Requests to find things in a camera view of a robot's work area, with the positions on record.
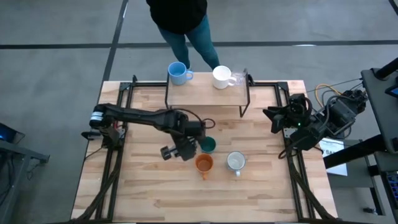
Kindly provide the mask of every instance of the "mug handle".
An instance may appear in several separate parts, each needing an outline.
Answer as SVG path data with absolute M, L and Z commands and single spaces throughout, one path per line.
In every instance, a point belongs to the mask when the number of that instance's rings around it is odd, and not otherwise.
M 230 77 L 228 85 L 229 86 L 235 86 L 236 85 L 236 78 L 235 77 Z
M 187 74 L 191 74 L 191 77 L 188 77 L 187 75 L 187 80 L 191 80 L 193 78 L 193 71 L 187 70 Z

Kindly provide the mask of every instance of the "gray floor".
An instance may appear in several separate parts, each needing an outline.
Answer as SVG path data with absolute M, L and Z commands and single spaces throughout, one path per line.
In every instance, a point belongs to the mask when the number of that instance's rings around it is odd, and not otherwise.
M 398 39 L 398 16 L 388 0 L 208 1 L 217 42 Z M 121 3 L 2 0 L 0 44 L 111 43 Z M 164 42 L 144 1 L 129 1 L 119 42 Z M 257 80 L 302 79 L 311 90 L 319 83 L 359 78 L 361 70 L 383 66 L 397 57 L 398 45 L 220 47 L 217 51 L 222 64 L 247 67 Z M 50 162 L 24 184 L 13 223 L 68 220 L 87 144 L 80 132 L 88 129 L 108 54 L 109 49 L 0 50 L 0 123 L 26 133 L 23 146 L 51 154 Z M 190 58 L 195 71 L 210 71 L 193 49 Z M 166 67 L 173 61 L 169 48 L 118 49 L 110 80 L 130 80 L 133 74 L 139 80 L 165 80 Z M 309 97 L 315 102 L 312 93 Z M 368 105 L 350 138 L 378 133 Z M 340 218 L 392 223 L 391 215 L 361 213 L 361 208 L 372 207 L 364 189 L 332 191 Z

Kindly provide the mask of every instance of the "blue mug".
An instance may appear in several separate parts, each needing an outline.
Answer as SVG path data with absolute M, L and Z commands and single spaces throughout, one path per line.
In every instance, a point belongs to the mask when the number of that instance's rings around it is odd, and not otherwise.
M 174 85 L 183 85 L 187 80 L 193 78 L 193 71 L 187 70 L 186 66 L 182 62 L 173 62 L 169 65 L 167 69 L 170 75 L 170 80 Z

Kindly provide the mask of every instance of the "white cup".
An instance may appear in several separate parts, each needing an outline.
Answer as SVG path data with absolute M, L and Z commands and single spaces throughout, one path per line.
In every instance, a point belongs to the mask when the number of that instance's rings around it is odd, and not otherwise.
M 235 171 L 235 175 L 239 177 L 241 175 L 241 169 L 246 165 L 246 158 L 242 152 L 231 152 L 226 158 L 226 164 L 228 169 Z
M 232 77 L 232 72 L 228 67 L 220 65 L 213 70 L 213 86 L 217 89 L 222 90 L 235 84 L 236 78 Z

